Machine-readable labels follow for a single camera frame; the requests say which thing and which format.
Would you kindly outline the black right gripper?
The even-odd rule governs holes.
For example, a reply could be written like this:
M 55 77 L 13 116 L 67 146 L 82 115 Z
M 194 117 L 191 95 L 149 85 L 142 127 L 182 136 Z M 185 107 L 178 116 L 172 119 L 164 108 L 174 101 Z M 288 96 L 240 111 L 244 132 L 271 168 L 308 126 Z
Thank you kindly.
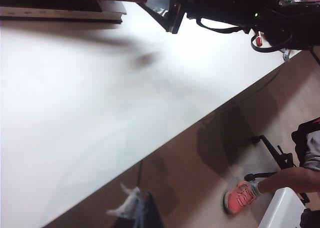
M 204 27 L 202 19 L 230 24 L 230 28 L 213 29 L 222 34 L 286 31 L 283 17 L 278 13 L 279 0 L 147 0 L 137 4 L 166 32 L 173 34 L 178 32 L 184 15 L 195 19 L 201 27 Z

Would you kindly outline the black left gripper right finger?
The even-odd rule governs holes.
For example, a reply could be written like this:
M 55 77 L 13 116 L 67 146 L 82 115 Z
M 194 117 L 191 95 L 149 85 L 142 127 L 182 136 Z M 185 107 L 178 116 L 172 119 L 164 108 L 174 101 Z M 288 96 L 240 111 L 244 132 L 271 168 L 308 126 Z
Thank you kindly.
M 158 210 L 156 201 L 150 192 L 147 192 L 147 195 L 142 203 L 139 227 L 164 228 L 164 223 Z

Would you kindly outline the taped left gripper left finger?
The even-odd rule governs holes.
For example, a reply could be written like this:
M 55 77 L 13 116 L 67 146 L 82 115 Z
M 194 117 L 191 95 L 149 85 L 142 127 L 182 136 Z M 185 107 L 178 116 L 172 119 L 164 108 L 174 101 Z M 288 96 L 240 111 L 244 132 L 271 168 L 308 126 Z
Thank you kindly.
M 122 183 L 120 186 L 127 197 L 118 208 L 106 211 L 107 215 L 116 217 L 111 227 L 144 227 L 144 202 L 141 190 L 138 187 L 127 188 Z

